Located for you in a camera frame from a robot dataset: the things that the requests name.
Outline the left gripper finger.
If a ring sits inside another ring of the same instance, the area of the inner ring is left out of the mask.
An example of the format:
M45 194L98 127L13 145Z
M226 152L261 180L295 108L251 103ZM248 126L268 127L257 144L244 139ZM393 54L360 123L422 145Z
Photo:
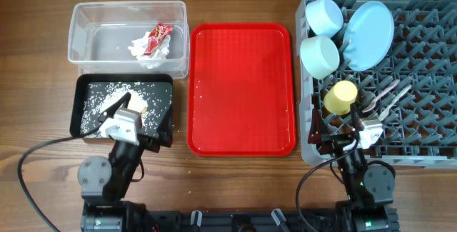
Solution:
M101 112L98 117L98 122L105 122L107 118L113 118L114 114L121 108L126 108L131 100L131 94L125 93L117 102Z
M171 147L173 143L173 106L170 105L164 114L160 124L157 127L159 142L162 146Z

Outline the rice and food scraps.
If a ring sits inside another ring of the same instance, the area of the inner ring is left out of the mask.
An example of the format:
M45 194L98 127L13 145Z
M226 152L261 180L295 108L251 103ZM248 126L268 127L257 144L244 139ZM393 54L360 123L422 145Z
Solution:
M140 133L157 137L156 130L172 104L173 86L166 82L90 83L77 131L87 133L96 128L99 115L127 93L131 94L128 108L141 113Z

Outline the yellow plastic cup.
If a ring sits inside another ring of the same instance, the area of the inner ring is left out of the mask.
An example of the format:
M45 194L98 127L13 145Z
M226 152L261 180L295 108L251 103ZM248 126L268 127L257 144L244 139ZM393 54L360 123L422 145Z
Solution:
M324 96L325 108L334 114L345 115L351 111L351 104L354 104L358 95L356 85L347 80L339 81Z

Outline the white napkin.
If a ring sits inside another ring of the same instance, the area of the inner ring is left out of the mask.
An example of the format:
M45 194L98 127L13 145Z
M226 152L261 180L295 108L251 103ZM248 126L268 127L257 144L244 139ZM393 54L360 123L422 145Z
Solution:
M150 55L144 55L148 46L148 36L149 32L147 31L142 38L133 40L132 46L128 46L127 49L131 52L132 56L136 57L142 67L155 69L164 63L170 52L169 45L171 36L167 35Z

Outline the white plastic fork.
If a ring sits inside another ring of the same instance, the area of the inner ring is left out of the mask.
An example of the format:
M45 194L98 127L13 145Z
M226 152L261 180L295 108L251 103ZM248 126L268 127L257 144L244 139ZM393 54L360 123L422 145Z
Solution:
M379 95L377 95L374 98L374 100L372 100L372 102L369 105L367 105L367 107L365 109L362 110L362 112L366 113L366 112L373 110L376 107L377 101L379 101L382 97L384 97L389 91L394 89L399 84L399 82L400 82L399 79L394 80L389 86L387 86L384 90L382 90L382 92Z

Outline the white plastic spoon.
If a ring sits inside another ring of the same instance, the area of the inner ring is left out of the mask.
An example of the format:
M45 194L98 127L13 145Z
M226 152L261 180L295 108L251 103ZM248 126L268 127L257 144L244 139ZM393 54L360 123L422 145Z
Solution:
M412 85L409 84L405 86L397 95L396 97L390 102L389 105L380 113L378 120L383 121L389 114L391 108L411 89Z

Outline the red snack wrapper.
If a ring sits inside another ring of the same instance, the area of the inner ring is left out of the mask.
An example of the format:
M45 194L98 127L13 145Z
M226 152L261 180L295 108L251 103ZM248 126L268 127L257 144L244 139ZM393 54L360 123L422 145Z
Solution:
M148 35L148 45L144 55L150 56L153 50L172 32L173 28L173 25L157 24Z

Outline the mint green bowl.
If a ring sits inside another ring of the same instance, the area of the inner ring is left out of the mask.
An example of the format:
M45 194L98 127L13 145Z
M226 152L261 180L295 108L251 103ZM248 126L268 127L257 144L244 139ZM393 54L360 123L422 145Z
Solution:
M340 64L340 56L335 43L326 36L304 39L299 48L301 62L315 79L324 79L332 74Z

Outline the light blue plate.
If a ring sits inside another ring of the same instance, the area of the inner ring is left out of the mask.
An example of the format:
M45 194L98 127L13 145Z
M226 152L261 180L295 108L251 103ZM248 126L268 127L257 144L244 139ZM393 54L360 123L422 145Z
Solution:
M343 42L348 46L343 57L348 67L365 71L379 64L391 47L394 33L393 16L380 1L368 1L360 6L348 22Z

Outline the blue bowl with rice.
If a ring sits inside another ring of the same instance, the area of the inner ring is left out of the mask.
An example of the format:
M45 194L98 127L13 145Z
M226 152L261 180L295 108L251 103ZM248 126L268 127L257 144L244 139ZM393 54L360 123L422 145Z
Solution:
M343 15L333 0L315 0L306 5L306 19L317 36L329 38L336 35L343 26Z

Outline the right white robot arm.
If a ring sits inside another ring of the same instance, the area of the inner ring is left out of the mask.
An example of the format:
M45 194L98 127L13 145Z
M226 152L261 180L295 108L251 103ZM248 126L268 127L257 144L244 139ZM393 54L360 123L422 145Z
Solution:
M368 162L363 154L377 142L383 125L377 118L363 118L354 104L351 120L351 132L332 135L321 114L312 111L308 142L334 155L318 167L337 164L348 199L336 203L328 225L322 219L308 226L323 231L399 231L397 210L388 207L393 203L396 171L383 161Z

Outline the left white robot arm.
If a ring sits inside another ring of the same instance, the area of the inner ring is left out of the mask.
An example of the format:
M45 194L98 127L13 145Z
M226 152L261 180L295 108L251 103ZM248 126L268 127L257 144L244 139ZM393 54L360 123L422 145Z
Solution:
M108 157L93 156L79 167L78 181L84 200L82 231L158 231L159 224L142 203L125 201L124 197L145 150L159 152L171 147L172 113L169 106L156 128L157 137L140 133L141 114L128 108L131 94L124 94L103 111L97 130L114 140Z

